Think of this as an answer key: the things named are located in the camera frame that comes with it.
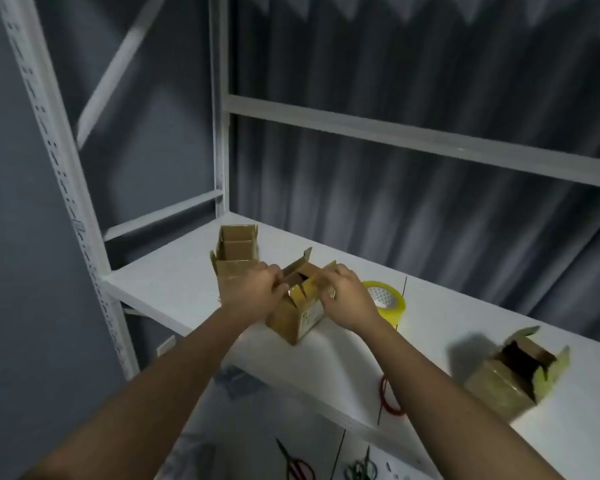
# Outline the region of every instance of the hand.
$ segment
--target hand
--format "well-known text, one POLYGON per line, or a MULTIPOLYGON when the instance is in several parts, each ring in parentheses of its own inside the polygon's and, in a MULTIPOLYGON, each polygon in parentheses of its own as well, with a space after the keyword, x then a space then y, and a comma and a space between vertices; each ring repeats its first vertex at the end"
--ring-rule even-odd
POLYGON ((289 290, 282 283, 280 266, 259 262, 244 275, 231 280, 231 288, 222 308, 244 321, 245 327, 264 320, 289 290))
POLYGON ((336 290, 331 298, 328 290, 323 291, 320 301, 325 314, 341 327, 360 335, 365 327, 372 326, 378 314, 376 304, 358 276, 343 264, 335 271, 324 270, 324 275, 336 290))

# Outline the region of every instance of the red rubber band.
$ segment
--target red rubber band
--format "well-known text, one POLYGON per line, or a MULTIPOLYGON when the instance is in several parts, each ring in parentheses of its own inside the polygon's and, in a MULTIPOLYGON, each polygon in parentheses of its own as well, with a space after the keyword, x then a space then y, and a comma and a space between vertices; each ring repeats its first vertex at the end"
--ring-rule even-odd
POLYGON ((380 404, 382 404, 382 407, 389 414, 392 414, 394 416, 404 416, 404 413, 402 412, 402 410, 391 407, 391 405, 389 405, 389 403, 387 402, 386 397, 384 396, 384 389, 385 389, 386 384, 387 384, 386 376, 382 376, 382 379, 380 379, 380 391, 379 391, 380 392, 380 404))

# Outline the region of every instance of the forearm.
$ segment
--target forearm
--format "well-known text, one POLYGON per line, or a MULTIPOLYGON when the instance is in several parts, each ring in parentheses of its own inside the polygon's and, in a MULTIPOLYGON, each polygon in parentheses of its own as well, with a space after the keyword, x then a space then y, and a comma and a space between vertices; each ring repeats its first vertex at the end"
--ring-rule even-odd
POLYGON ((218 309, 32 470, 34 478, 152 479, 246 325, 218 309))
POLYGON ((484 404, 382 319, 360 333, 446 480, 562 477, 484 404))

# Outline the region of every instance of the white shelf frame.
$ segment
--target white shelf frame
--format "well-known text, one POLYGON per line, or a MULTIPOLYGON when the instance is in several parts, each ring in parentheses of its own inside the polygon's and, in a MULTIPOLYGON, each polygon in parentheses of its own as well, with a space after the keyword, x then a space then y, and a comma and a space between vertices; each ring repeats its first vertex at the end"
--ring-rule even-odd
POLYGON ((216 217, 228 212, 232 114, 600 187, 600 159, 231 94, 229 0, 208 0, 214 190, 102 232, 80 165, 79 150, 95 127, 165 1, 145 2, 81 113, 74 137, 34 1, 0 0, 0 13, 16 62, 127 379, 138 373, 137 359, 120 302, 100 288, 100 279, 111 272, 104 242, 154 225, 211 200, 216 203, 216 217))

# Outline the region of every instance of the cardboard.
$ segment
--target cardboard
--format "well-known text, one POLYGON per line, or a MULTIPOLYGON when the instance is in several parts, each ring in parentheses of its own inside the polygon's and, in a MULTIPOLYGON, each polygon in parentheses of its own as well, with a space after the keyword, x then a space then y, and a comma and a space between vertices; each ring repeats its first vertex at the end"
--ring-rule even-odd
POLYGON ((278 307, 266 320, 266 324, 291 345, 296 345, 309 330, 324 317, 320 302, 323 290, 329 289, 331 296, 335 290, 321 274, 323 269, 333 269, 336 261, 324 268, 309 263, 311 248, 304 255, 282 270, 283 281, 289 284, 287 296, 280 300, 278 307))
POLYGON ((568 346, 555 356, 529 338, 538 329, 515 332, 464 384, 506 422, 539 404, 569 366, 568 346))
POLYGON ((221 226, 211 265, 218 281, 220 301, 230 293, 232 279, 246 273, 259 261, 258 226, 221 226))

